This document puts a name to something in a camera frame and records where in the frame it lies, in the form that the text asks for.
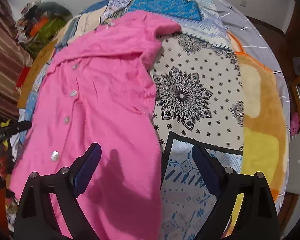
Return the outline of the pink knit cardigan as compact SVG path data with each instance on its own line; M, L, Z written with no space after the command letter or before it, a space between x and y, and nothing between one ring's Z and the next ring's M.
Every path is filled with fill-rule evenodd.
M10 188L17 198L30 173L53 174L96 142L101 161L78 198L90 225L100 239L158 238L161 148L148 70L161 49L158 36L180 30L169 18L137 10L55 55L13 169Z

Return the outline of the red box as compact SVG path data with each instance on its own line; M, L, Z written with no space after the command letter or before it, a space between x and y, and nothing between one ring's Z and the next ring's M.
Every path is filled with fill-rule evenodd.
M17 79L17 82L15 84L15 90L21 94L21 90L22 90L22 87L23 87L23 84L25 82L25 79L30 71L30 67L24 67L23 70L21 71L18 79Z

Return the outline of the orange yellow fleece blanket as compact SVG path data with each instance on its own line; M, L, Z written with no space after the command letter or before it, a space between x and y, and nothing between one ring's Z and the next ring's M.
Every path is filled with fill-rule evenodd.
M228 33L243 86L243 163L241 172L262 172L277 210L286 190L288 135L286 120L273 72L248 55L239 40Z

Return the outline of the striped brown curtain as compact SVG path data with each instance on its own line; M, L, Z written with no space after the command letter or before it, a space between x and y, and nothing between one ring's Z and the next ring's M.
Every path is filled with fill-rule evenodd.
M11 7L7 0L0 0L0 118L12 120L19 118L18 77L32 65L30 54L15 41L16 34Z

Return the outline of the green storage bag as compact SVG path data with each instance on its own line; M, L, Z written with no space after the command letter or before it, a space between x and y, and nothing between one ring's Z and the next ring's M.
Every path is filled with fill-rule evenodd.
M66 22L60 18L49 20L39 31L36 33L31 42L26 45L26 50L35 58L37 54L43 49L57 34L57 32L65 26Z

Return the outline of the orange box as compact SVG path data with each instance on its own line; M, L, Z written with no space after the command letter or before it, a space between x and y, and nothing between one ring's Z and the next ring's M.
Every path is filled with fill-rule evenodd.
M40 29L42 29L42 27L47 24L48 21L48 17L42 17L31 29L30 36L35 36L38 33L38 31L40 31Z

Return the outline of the grey plush toy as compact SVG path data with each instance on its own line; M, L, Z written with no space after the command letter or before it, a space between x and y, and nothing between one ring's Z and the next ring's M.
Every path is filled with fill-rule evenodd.
M47 13L49 17L57 16L65 21L69 21L72 18L72 13L56 2L43 2L40 5L40 9L42 12Z

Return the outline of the patchwork patterned bed cover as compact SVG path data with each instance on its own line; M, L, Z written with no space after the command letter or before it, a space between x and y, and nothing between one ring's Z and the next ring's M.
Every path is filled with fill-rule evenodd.
M152 124L161 158L171 132L241 150L241 74L213 0L105 0L70 22L55 55L99 26L110 25L112 20L137 10L162 15L181 28L179 32L158 36L161 49L148 70L156 86ZM41 84L32 96L36 102ZM34 111L35 108L29 115L31 120ZM188 154L170 154L168 165L174 169L168 182L175 185L176 193L168 199L160 190L161 223L157 239L192 238L194 226L209 210L211 197Z

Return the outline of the grey striped bed sheet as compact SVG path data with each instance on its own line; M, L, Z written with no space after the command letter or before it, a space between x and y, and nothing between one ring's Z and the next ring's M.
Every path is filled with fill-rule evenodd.
M289 94L285 78L275 55L271 51L270 46L267 44L263 36L246 16L244 16L240 11L238 11L235 7L224 0L213 0L213 3L216 6L216 10L219 14L219 19L227 28L227 32L233 34L239 40L240 44L243 46L244 51L248 55L256 59L258 62L260 62L273 72L286 120L289 144ZM287 167L286 187L288 174L289 172Z

